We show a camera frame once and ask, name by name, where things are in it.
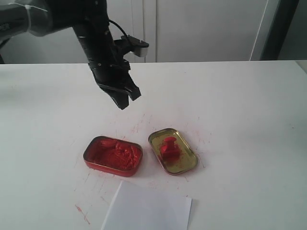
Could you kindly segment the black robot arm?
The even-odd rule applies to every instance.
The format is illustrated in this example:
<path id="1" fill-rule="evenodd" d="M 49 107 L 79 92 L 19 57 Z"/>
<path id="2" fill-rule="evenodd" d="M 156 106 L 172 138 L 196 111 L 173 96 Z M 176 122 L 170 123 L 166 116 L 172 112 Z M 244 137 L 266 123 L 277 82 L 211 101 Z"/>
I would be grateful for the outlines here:
<path id="1" fill-rule="evenodd" d="M 15 0 L 0 7 L 0 45 L 26 32 L 46 36 L 72 28 L 96 84 L 123 110 L 141 96 L 124 56 L 149 45 L 126 33 L 113 39 L 109 26 L 114 23 L 105 0 Z"/>

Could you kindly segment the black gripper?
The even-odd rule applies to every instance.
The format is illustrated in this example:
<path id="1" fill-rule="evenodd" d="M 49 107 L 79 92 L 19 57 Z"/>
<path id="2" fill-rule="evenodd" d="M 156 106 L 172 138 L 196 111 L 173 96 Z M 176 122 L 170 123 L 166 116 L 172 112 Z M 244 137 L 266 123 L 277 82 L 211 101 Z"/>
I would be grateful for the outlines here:
<path id="1" fill-rule="evenodd" d="M 115 45 L 115 40 L 127 36 L 127 33 L 106 16 L 73 14 L 71 25 L 99 88 L 111 97 L 119 109 L 124 110 L 129 106 L 129 97 L 135 101 L 141 96 L 139 87 L 129 75 L 128 61 Z"/>

